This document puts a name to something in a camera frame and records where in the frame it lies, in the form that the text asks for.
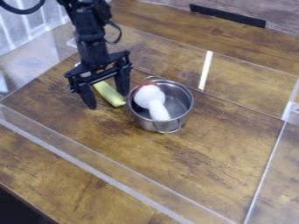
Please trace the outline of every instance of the metal pot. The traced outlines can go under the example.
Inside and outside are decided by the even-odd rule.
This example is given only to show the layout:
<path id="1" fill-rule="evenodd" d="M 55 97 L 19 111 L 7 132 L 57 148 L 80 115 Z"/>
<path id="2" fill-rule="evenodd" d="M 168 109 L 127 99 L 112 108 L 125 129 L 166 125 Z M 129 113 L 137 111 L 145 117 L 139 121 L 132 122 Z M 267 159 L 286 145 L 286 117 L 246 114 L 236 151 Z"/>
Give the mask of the metal pot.
<path id="1" fill-rule="evenodd" d="M 127 105 L 135 115 L 135 120 L 143 129 L 159 133 L 174 133 L 186 124 L 187 114 L 190 113 L 194 104 L 192 94 L 186 86 L 174 81 L 156 78 L 152 81 L 164 92 L 164 106 L 172 119 L 162 122 L 151 119 L 148 109 L 140 108 L 133 101 L 133 95 L 137 87 L 132 90 L 127 98 Z"/>

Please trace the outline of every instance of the yellow sponge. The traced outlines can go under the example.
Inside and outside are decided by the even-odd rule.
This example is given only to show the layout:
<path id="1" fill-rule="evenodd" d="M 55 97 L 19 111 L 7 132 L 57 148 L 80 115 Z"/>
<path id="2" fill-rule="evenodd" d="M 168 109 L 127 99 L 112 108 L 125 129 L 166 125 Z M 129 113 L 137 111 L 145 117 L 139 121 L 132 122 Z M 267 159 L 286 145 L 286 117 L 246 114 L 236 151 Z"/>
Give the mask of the yellow sponge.
<path id="1" fill-rule="evenodd" d="M 95 84 L 93 88 L 113 107 L 117 108 L 127 104 L 123 95 L 104 81 Z"/>

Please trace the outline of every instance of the wooden table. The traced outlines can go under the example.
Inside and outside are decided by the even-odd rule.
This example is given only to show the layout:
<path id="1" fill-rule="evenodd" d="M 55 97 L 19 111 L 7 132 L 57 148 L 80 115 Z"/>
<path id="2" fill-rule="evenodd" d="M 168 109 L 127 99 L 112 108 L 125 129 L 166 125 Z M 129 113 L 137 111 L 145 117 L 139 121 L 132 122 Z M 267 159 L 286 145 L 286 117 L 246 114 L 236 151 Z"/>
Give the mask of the wooden table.
<path id="1" fill-rule="evenodd" d="M 140 31 L 283 72 L 294 73 L 298 69 L 299 39 L 295 37 L 129 0 L 116 1 L 113 11 L 116 21 Z M 195 53 L 199 58 L 204 54 L 179 42 L 140 34 L 140 31 L 125 28 L 124 46 L 135 46 L 132 60 L 136 65 L 192 88 L 195 107 L 188 123 L 178 133 L 160 135 L 140 130 L 128 117 L 127 108 L 111 108 L 100 97 L 97 110 L 85 109 L 80 98 L 68 92 L 64 78 L 57 75 L 73 67 L 79 55 L 64 60 L 5 98 L 3 104 L 191 198 L 227 220 L 240 223 L 283 126 L 279 117 L 296 77 L 278 72 L 270 74 L 262 68 L 258 71 L 266 77 L 256 77 L 256 67 L 251 64 L 231 62 L 230 58 L 216 55 L 219 65 L 232 66 L 236 71 L 243 69 L 247 77 L 254 77 L 247 79 L 246 87 L 256 86 L 258 94 L 252 96 L 238 88 L 235 94 L 226 94 L 228 88 L 219 91 L 220 81 L 228 77 L 236 81 L 235 87 L 242 83 L 244 77 L 234 72 L 212 82 L 208 93 L 204 93 L 194 87 L 195 78 L 199 78 L 194 69 L 202 61 L 195 68 L 188 63 L 186 67 L 176 67 L 180 61 L 190 61 Z M 190 54 L 162 62 L 166 54 L 178 55 L 175 47 L 190 49 Z M 148 62 L 156 62 L 158 68 L 163 69 L 145 66 Z M 147 75 L 133 70 L 132 86 Z M 60 223 L 176 223 L 159 209 L 9 129 L 1 127 L 0 132 L 1 185 L 53 220 Z"/>

